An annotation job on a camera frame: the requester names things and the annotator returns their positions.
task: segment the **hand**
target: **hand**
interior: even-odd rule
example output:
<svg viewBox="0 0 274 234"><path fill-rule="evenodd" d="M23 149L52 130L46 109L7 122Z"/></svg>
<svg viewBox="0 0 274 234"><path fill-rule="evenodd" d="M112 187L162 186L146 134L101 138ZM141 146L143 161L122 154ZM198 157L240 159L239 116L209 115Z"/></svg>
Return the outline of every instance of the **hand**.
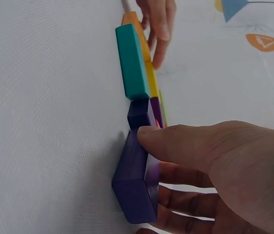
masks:
<svg viewBox="0 0 274 234"><path fill-rule="evenodd" d="M154 227L175 234L274 234L274 130L239 121L159 130L147 126L139 129L138 139L163 161L162 183L215 187L218 192L160 186Z"/></svg>
<svg viewBox="0 0 274 234"><path fill-rule="evenodd" d="M152 50L157 39L156 50L153 58L153 66L159 69L165 58L169 45L175 14L175 0L137 0L143 13L142 27L151 27L148 44Z"/></svg>

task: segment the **blue kite shape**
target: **blue kite shape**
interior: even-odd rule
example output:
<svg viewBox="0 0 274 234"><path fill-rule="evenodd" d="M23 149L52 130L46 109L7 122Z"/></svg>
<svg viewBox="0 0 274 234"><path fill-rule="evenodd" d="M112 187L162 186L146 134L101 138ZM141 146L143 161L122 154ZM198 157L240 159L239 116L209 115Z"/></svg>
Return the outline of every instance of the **blue kite shape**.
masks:
<svg viewBox="0 0 274 234"><path fill-rule="evenodd" d="M247 0L222 0L222 10L227 23L237 12L249 4Z"/></svg>

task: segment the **green block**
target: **green block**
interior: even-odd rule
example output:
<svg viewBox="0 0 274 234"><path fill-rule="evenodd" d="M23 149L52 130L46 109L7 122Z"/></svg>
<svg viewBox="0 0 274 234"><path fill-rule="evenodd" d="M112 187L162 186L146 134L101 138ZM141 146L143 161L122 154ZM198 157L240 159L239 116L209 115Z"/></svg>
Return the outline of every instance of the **green block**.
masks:
<svg viewBox="0 0 274 234"><path fill-rule="evenodd" d="M145 62L138 34L132 24L115 29L126 97L150 98Z"/></svg>
<svg viewBox="0 0 274 234"><path fill-rule="evenodd" d="M165 112L165 104L164 104L163 94L162 94L161 90L160 90L160 99L161 99L163 119L164 119L165 125L168 126L166 112Z"/></svg>

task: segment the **purple block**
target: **purple block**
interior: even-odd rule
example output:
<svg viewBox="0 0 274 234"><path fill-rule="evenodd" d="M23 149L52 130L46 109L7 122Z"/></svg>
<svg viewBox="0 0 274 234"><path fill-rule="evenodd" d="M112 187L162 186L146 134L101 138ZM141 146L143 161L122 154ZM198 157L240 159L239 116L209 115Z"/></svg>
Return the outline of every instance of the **purple block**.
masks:
<svg viewBox="0 0 274 234"><path fill-rule="evenodd" d="M112 188L129 223L157 220L159 160L148 154L131 130L117 165Z"/></svg>
<svg viewBox="0 0 274 234"><path fill-rule="evenodd" d="M136 129L141 126L156 126L150 99L144 98L132 101L127 119L131 129Z"/></svg>
<svg viewBox="0 0 274 234"><path fill-rule="evenodd" d="M161 110L161 104L158 97L151 98L151 105L154 112L154 117L157 119L158 123L160 124L161 128L164 128L165 124L163 121L163 115Z"/></svg>

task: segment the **block stack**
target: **block stack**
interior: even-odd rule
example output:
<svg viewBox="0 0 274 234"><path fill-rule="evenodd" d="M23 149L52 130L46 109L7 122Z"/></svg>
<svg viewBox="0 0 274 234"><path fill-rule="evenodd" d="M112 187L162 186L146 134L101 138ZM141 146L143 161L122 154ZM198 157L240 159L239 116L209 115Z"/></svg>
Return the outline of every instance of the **block stack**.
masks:
<svg viewBox="0 0 274 234"><path fill-rule="evenodd" d="M159 161L140 145L137 132L141 126L167 126L163 95L136 12L125 13L115 31L125 95L131 104L130 132L112 187L129 223L150 223L157 219Z"/></svg>

